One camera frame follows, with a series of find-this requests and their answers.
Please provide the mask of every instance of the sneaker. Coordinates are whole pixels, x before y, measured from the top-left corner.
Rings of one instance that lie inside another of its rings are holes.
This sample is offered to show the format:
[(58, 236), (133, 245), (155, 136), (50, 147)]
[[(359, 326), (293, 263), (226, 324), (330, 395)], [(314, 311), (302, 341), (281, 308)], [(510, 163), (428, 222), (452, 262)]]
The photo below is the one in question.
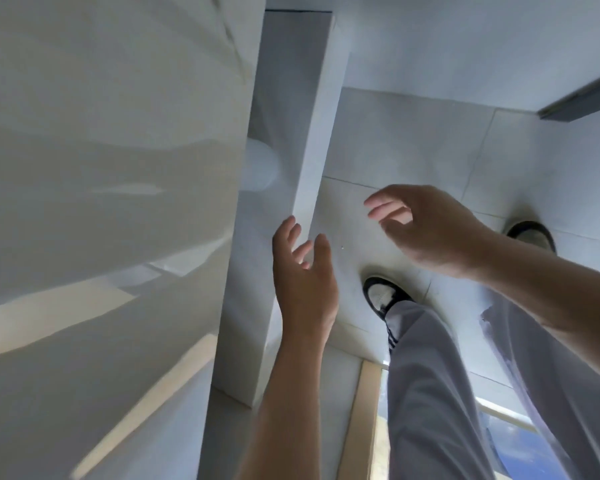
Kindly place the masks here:
[(371, 309), (380, 317), (386, 326), (389, 354), (391, 354), (395, 345), (398, 343), (398, 339), (386, 322), (386, 314), (396, 303), (415, 300), (410, 297), (405, 290), (400, 288), (400, 286), (381, 276), (371, 276), (367, 278), (362, 285), (362, 292)]
[(536, 221), (522, 221), (514, 224), (508, 231), (507, 236), (518, 241), (537, 246), (553, 254), (557, 254), (555, 242), (549, 229)]

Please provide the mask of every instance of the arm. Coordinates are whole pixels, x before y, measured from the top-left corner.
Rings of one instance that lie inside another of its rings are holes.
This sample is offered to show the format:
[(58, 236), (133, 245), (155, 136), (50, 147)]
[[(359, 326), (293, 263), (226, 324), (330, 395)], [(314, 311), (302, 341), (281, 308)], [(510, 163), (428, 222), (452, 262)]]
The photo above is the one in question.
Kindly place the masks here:
[(282, 312), (282, 341), (242, 460), (238, 480), (320, 478), (320, 364), (338, 311), (331, 250), (310, 241), (293, 248), (300, 226), (289, 217), (273, 237), (273, 274)]
[(599, 272), (488, 229), (434, 187), (391, 185), (365, 205), (419, 266), (501, 293), (600, 373)]

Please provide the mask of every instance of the gray pants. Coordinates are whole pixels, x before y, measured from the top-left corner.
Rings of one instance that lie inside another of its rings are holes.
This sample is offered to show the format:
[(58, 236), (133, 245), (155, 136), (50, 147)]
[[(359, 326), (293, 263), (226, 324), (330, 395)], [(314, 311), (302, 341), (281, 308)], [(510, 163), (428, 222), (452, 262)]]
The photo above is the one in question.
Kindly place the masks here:
[[(456, 344), (430, 308), (398, 303), (387, 390), (390, 478), (493, 479), (490, 448)], [(573, 480), (600, 480), (600, 377), (500, 296), (483, 329), (540, 434)]]

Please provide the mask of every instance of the tile floor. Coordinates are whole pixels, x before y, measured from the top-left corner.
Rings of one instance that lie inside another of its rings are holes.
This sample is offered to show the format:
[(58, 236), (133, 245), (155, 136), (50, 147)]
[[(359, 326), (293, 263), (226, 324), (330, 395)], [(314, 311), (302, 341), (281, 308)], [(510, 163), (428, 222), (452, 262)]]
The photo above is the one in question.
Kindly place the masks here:
[(384, 325), (368, 309), (361, 277), (389, 274), (455, 328), (472, 373), (507, 385), (482, 338), (488, 306), (472, 282), (421, 271), (368, 220), (362, 205), (391, 183), (433, 184), (502, 230), (538, 215), (561, 256), (600, 270), (600, 112), (573, 123), (485, 106), (343, 89), (311, 234), (332, 241), (341, 306), (330, 341), (386, 358)]

